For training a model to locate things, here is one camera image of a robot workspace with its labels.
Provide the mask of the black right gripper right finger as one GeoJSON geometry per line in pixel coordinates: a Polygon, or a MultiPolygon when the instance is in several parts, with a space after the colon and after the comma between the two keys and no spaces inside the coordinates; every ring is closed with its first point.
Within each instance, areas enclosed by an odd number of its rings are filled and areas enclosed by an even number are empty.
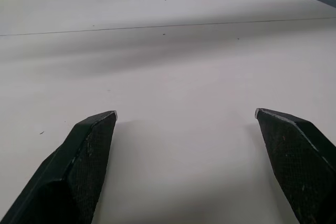
{"type": "Polygon", "coordinates": [[[300,223],[335,223],[335,145],[311,122],[257,108],[273,173],[300,223]]]}

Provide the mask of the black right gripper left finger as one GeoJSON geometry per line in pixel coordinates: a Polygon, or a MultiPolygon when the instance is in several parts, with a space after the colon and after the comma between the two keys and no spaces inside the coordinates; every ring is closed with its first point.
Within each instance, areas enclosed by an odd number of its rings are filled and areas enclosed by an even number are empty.
{"type": "Polygon", "coordinates": [[[116,121],[116,111],[107,111],[75,124],[37,168],[1,223],[91,223],[116,121]]]}

